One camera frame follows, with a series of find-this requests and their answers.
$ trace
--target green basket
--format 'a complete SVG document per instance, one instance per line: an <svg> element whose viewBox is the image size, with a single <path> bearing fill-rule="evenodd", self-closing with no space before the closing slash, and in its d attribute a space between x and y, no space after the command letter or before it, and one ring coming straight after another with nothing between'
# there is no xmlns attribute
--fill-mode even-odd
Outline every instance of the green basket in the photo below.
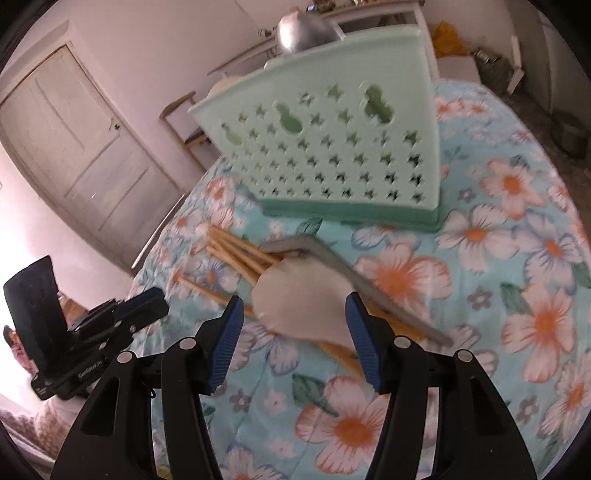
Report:
<svg viewBox="0 0 591 480"><path fill-rule="evenodd" d="M439 227L439 131L416 27L275 59L189 112L265 213Z"/></svg>

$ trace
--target floral bedspread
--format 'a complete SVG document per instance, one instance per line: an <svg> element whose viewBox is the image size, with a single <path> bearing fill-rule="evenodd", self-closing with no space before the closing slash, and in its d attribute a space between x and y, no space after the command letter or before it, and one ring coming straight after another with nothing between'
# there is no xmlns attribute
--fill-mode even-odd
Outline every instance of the floral bedspread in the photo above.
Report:
<svg viewBox="0 0 591 480"><path fill-rule="evenodd" d="M204 250L211 223L254 243L315 233L408 310L472 350L506 401L541 478L591 408L589 241L569 194L517 117L484 87L435 85L441 132L443 228L438 233L268 218L220 160L167 226L132 294L165 290L170 314L139 332L138 355L193 336L221 309L178 282L214 290L249 286ZM247 320L226 382L203 397L226 480L364 478L387 407L314 345ZM419 478L428 475L437 429L430 396ZM167 458L160 398L157 463Z"/></svg>

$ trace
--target bundle of wooden sticks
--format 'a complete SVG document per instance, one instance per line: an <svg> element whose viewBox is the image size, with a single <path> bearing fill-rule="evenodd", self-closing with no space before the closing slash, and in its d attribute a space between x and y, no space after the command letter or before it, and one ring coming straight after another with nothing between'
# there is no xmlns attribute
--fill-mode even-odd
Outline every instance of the bundle of wooden sticks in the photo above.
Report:
<svg viewBox="0 0 591 480"><path fill-rule="evenodd" d="M277 255L270 255L261 252L256 245L243 240L236 235L233 235L216 226L209 228L209 239L207 245L207 252L217 258L219 261L232 267L238 272L248 283L252 286L256 284L260 275L269 267L279 263L282 259ZM229 296L225 296L218 292L209 290L201 285L192 282L188 278L180 277L179 281L185 286L201 293L202 295L218 302L222 306L226 306L230 300ZM425 335L419 330L408 326L392 315L384 312L376 305L364 300L368 312L376 317L385 319L394 333L397 335L405 335L413 340L422 340ZM245 314L256 319L253 308L245 306ZM363 376L361 366L359 365L357 354L348 348L336 345L330 342L315 342L325 353L332 356L339 361L347 369L356 375Z"/></svg>

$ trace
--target floor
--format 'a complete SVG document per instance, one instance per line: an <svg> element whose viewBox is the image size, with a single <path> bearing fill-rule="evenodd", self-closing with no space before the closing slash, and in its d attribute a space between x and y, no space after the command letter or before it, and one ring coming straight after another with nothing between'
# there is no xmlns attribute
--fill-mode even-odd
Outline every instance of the floor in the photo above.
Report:
<svg viewBox="0 0 591 480"><path fill-rule="evenodd" d="M513 109L520 120L530 129L558 170L567 186L581 221L591 233L591 162L575 160L562 152L550 137L551 118L527 94L504 95L502 100Z"/></svg>

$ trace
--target wooden stick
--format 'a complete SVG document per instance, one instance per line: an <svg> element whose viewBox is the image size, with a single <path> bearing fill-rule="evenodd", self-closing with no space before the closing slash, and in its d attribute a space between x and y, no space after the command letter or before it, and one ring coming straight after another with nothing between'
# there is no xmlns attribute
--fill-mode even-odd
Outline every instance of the wooden stick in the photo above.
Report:
<svg viewBox="0 0 591 480"><path fill-rule="evenodd" d="M209 227L209 233L210 233L210 236L211 236L211 234L213 234L214 236L217 235L218 237L222 237L222 238L226 239L227 241L233 243L237 247L242 248L243 250L254 255L255 257L258 257L261 260L264 260L268 264L275 265L276 263L278 263L280 261L277 257L274 257L273 255L266 254L265 252L261 252L256 247L256 245L253 245L252 243L247 242L246 240L243 240L242 238L240 238L230 232L226 232L225 230L222 230L221 228L219 228L215 225L211 225Z"/></svg>
<svg viewBox="0 0 591 480"><path fill-rule="evenodd" d="M207 298L210 298L213 301L218 302L220 305L224 307L228 305L228 302L230 301L230 297L209 290L208 288L202 287L201 285L197 285L195 282L192 282L186 279L185 277L180 277L178 281L179 283L182 283L183 285L192 288L193 290L198 291L199 293L202 293ZM250 305L244 305L244 315L253 319L256 318L254 310ZM363 376L361 366L359 365L359 362L356 360L355 353L350 351L348 348L345 348L344 346L340 345L335 345L334 343L330 342L316 342L316 345L318 345L318 347L320 347L326 354L330 355L335 360L337 360L337 362L340 362L345 368L348 368L355 374Z"/></svg>
<svg viewBox="0 0 591 480"><path fill-rule="evenodd" d="M354 374L363 378L361 365L357 360L357 355L348 348L331 342L316 342L320 349L340 362L345 368L351 370Z"/></svg>
<svg viewBox="0 0 591 480"><path fill-rule="evenodd" d="M207 298L210 298L216 302L218 302L220 305L222 306L226 306L228 305L228 302L230 301L231 297L228 297L226 295L222 295L220 293L214 292L213 290L209 290L208 288L202 287L199 284L196 284L195 282L190 281L188 278L185 277L179 277L178 279L179 283L182 283L183 285L185 285L186 287L192 288L195 291L198 291L199 293L203 294L204 296L206 296ZM244 314L247 316L253 316L254 313L252 311L252 307L244 307Z"/></svg>
<svg viewBox="0 0 591 480"><path fill-rule="evenodd" d="M232 267L240 275L242 275L251 286L255 286L256 282L258 281L258 274L253 272L243 263L241 263L237 258L234 258L228 253L220 251L219 249L211 245L207 246L207 253L217 258L219 261L224 262L228 266Z"/></svg>
<svg viewBox="0 0 591 480"><path fill-rule="evenodd" d="M244 250L241 250L235 247L233 244L228 242L227 240L224 241L221 237L219 238L209 238L209 244L220 251L226 251L228 254L233 255L242 263L248 265L251 269L253 269L256 273L261 275L267 268L260 264L258 261L254 260L253 258L249 257Z"/></svg>

